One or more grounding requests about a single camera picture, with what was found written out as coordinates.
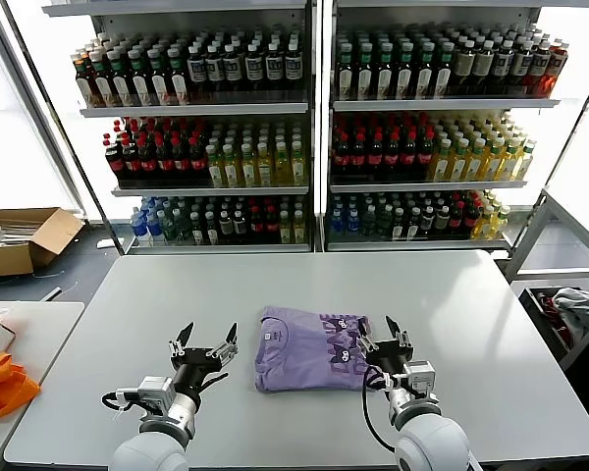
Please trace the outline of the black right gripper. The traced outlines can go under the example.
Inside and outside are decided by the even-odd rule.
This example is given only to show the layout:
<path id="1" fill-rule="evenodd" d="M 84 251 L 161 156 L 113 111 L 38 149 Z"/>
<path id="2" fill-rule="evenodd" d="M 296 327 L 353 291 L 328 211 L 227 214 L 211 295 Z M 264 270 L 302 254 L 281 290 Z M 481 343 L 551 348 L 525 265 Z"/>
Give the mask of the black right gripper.
<path id="1" fill-rule="evenodd" d="M 391 339 L 373 341 L 369 337 L 368 324 L 358 321 L 358 345 L 366 362 L 389 375 L 404 373 L 404 365 L 412 359 L 413 346 L 407 330 L 402 330 L 399 323 L 389 316 L 385 317 Z"/>

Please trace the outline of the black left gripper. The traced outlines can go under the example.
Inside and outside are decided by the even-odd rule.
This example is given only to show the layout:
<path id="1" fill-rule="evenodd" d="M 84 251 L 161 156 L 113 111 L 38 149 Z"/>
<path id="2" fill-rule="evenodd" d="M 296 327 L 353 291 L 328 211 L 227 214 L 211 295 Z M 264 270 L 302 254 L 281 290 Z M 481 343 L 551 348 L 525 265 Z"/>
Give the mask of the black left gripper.
<path id="1" fill-rule="evenodd" d="M 174 340 L 169 341 L 171 363 L 176 372 L 173 379 L 175 392 L 188 397 L 199 396 L 213 384 L 225 379 L 228 374 L 223 368 L 239 351 L 237 322 L 229 329 L 225 340 L 212 349 L 186 348 L 192 329 L 193 322 L 190 322 Z"/>

